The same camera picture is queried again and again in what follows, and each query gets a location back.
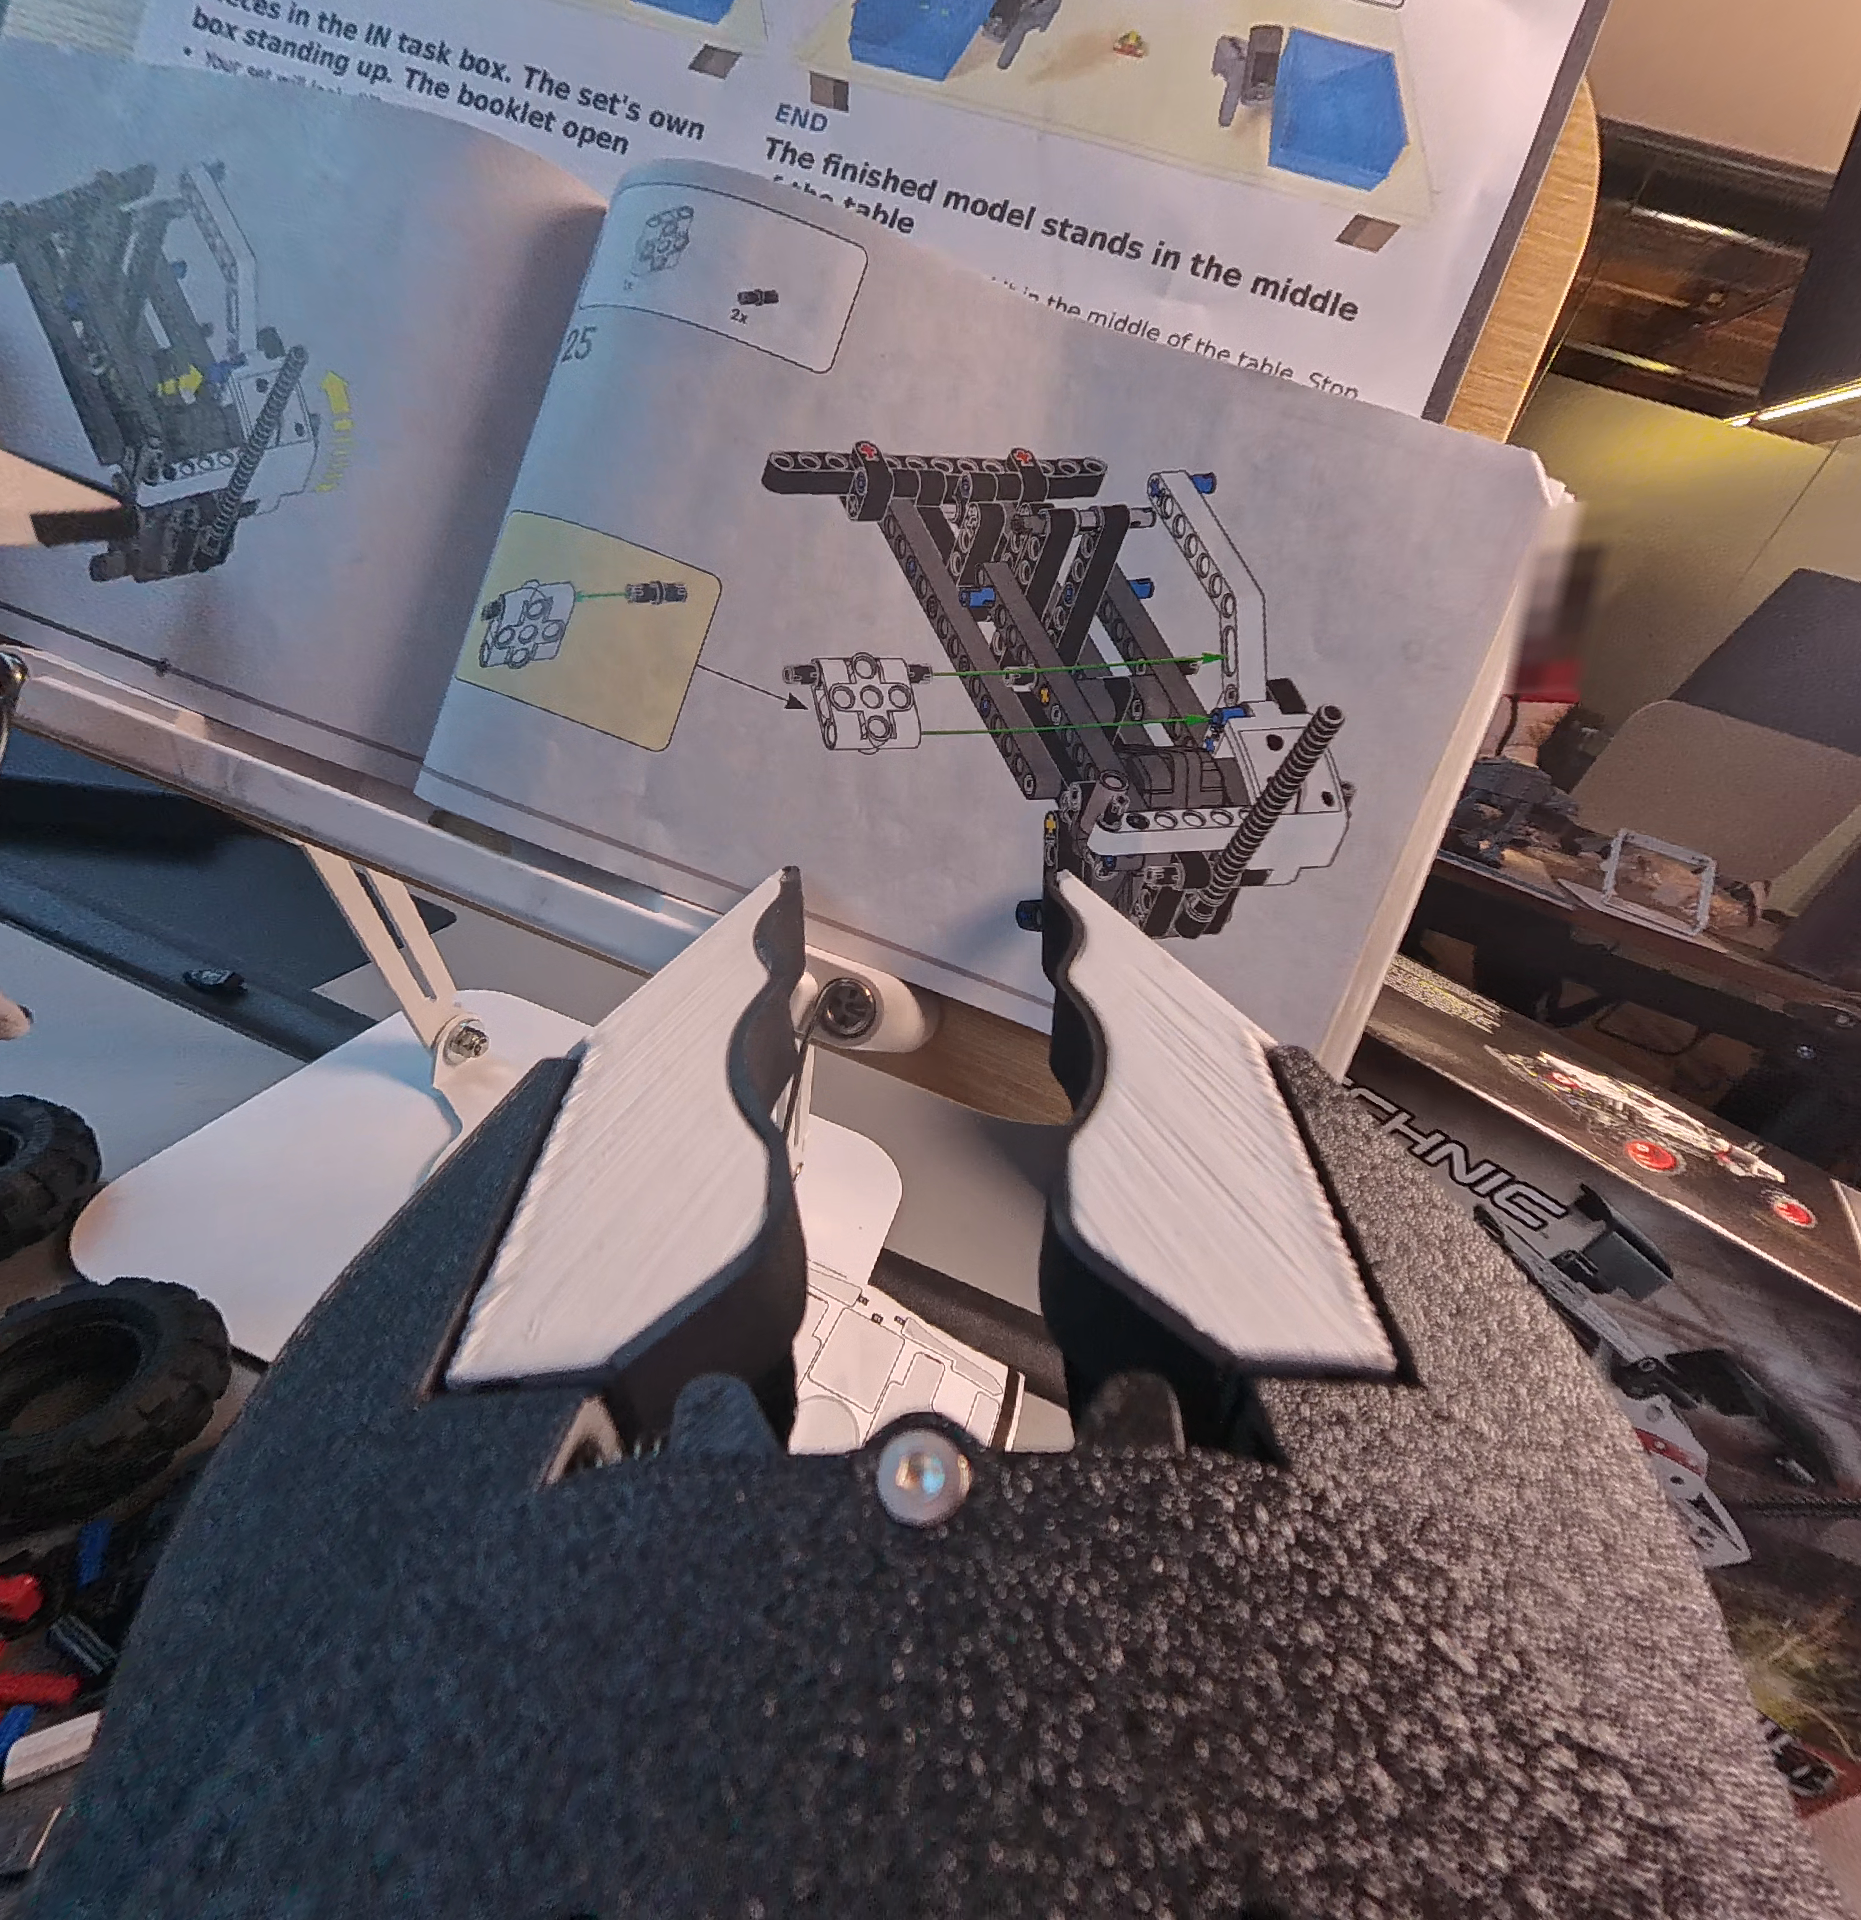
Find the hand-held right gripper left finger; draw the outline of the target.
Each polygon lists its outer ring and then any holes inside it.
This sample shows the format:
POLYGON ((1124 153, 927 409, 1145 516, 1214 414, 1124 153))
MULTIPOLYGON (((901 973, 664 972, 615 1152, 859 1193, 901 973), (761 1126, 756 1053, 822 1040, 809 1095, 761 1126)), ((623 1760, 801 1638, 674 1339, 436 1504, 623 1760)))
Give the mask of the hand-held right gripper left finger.
POLYGON ((802 931, 782 867, 590 1034, 446 1387, 791 1385, 807 1260, 782 1108, 802 931))

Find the grey lounge chair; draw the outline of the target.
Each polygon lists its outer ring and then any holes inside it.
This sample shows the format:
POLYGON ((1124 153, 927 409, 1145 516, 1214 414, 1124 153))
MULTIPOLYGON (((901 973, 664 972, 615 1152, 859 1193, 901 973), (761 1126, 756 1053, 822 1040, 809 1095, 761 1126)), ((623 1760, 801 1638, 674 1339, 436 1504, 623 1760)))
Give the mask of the grey lounge chair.
POLYGON ((1583 829, 1780 877, 1861 805, 1861 581, 1790 573, 1570 796, 1583 829))

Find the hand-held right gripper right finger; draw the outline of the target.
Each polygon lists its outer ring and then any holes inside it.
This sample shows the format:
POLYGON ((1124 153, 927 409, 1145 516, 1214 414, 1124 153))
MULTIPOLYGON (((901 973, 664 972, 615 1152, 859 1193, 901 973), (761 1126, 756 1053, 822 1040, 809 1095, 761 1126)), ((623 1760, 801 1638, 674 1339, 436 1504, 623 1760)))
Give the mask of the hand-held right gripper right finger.
POLYGON ((1393 1378, 1268 1035, 1080 877, 1051 878, 1042 933, 1070 1100, 1059 1246, 1205 1360, 1393 1378))

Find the black toy tire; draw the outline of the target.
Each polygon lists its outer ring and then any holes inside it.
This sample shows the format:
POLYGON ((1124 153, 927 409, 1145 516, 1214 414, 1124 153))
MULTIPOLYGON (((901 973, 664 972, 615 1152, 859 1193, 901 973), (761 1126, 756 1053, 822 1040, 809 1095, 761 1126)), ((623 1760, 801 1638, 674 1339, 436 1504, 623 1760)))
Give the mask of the black toy tire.
POLYGON ((0 1538, 83 1519, 154 1475, 230 1378, 224 1318, 176 1283, 75 1283, 0 1316, 0 1538))
POLYGON ((0 1095, 0 1260, 64 1227, 102 1179, 83 1118, 33 1095, 0 1095))

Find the white sticker sheet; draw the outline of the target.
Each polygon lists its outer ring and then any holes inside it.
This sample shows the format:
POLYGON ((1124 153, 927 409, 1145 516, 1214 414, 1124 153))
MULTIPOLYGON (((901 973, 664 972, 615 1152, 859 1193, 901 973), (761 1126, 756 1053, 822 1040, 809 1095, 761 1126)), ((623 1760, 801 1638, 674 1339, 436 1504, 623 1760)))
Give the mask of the white sticker sheet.
POLYGON ((846 1453, 873 1430, 927 1412, 1001 1446, 1012 1439, 1023 1401, 1012 1368, 821 1260, 809 1263, 794 1356, 798 1412, 791 1453, 846 1453))

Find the instruction booklet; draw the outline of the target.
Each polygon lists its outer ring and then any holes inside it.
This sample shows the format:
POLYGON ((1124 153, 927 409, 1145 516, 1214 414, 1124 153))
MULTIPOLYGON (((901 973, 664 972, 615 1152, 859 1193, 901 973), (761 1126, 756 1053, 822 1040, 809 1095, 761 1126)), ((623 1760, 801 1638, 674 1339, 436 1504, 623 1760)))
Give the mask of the instruction booklet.
POLYGON ((1547 481, 701 160, 0 38, 21 722, 582 946, 797 866, 809 942, 1042 1024, 1070 877, 1340 1065, 1547 481))

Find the clear acrylic stand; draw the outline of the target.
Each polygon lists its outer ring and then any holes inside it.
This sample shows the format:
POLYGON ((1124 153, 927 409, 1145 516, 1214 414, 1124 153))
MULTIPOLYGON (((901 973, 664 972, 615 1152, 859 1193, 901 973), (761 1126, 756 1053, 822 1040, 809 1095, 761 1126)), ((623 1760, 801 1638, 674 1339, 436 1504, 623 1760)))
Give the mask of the clear acrylic stand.
POLYGON ((1604 857, 1599 899, 1615 911, 1650 914, 1698 933, 1709 925, 1715 872, 1703 851, 1618 829, 1604 857))

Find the grey toy walker model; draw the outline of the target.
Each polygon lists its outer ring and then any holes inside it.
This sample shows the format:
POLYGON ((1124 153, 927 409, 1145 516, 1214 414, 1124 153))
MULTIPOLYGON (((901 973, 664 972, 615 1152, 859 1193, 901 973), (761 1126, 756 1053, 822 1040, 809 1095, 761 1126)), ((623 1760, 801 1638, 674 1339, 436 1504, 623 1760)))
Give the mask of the grey toy walker model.
POLYGON ((1534 764, 1509 756, 1475 759, 1451 809, 1442 851, 1493 869, 1510 850, 1535 848, 1580 848, 1576 802, 1534 764))

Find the toy truck set box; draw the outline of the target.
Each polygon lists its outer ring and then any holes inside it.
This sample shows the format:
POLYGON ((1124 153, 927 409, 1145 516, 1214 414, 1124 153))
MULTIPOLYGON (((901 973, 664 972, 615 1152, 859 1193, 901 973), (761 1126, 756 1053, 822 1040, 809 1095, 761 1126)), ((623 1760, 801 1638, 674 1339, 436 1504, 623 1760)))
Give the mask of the toy truck set box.
POLYGON ((1861 1193, 1401 956, 1347 1088, 1608 1381, 1861 1916, 1861 1193))

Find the printed task sheet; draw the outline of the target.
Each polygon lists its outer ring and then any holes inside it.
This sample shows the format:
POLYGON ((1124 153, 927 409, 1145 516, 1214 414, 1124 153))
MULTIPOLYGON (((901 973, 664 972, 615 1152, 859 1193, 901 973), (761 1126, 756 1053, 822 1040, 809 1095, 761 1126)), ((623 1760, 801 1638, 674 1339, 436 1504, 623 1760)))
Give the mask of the printed task sheet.
POLYGON ((1064 314, 1439 421, 1582 2, 154 2, 142 59, 703 157, 1064 314))

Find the background work table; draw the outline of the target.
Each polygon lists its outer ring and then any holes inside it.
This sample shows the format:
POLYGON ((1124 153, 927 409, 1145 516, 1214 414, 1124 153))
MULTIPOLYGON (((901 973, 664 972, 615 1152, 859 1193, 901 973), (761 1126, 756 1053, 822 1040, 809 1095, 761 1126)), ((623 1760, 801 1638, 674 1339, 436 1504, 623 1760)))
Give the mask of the background work table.
POLYGON ((1861 1067, 1861 995, 1745 949, 1636 925, 1555 889, 1439 853, 1411 936, 1473 946, 1486 993, 1545 1024, 1570 1026, 1634 1003, 1779 1058, 1861 1067))

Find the pile of small brick parts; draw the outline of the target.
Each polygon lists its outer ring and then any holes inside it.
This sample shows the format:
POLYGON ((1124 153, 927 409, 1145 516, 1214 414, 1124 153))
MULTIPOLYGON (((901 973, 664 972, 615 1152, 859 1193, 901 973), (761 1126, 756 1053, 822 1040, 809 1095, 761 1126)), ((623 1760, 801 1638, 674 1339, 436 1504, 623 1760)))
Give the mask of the pile of small brick parts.
POLYGON ((97 1693, 117 1666, 122 1635, 102 1619, 113 1535, 113 1519, 95 1519, 0 1561, 0 1780, 35 1719, 97 1693))

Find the grey desk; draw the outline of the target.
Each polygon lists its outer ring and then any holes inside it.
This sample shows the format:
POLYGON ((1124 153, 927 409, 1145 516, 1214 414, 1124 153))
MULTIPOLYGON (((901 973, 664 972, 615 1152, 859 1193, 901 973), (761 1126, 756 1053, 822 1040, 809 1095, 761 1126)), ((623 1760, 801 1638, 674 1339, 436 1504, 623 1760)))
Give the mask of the grey desk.
MULTIPOLYGON (((0 1092, 75 1108, 110 1178, 303 1065, 2 920, 0 987, 33 1013, 24 1040, 0 1045, 0 1092)), ((370 1019, 396 1013, 367 962, 318 995, 370 1019)), ((1042 1189, 1059 1152, 1049 1124, 974 1112, 846 1053, 819 1058, 813 1107, 891 1155, 888 1252, 1038 1309, 1042 1189)))

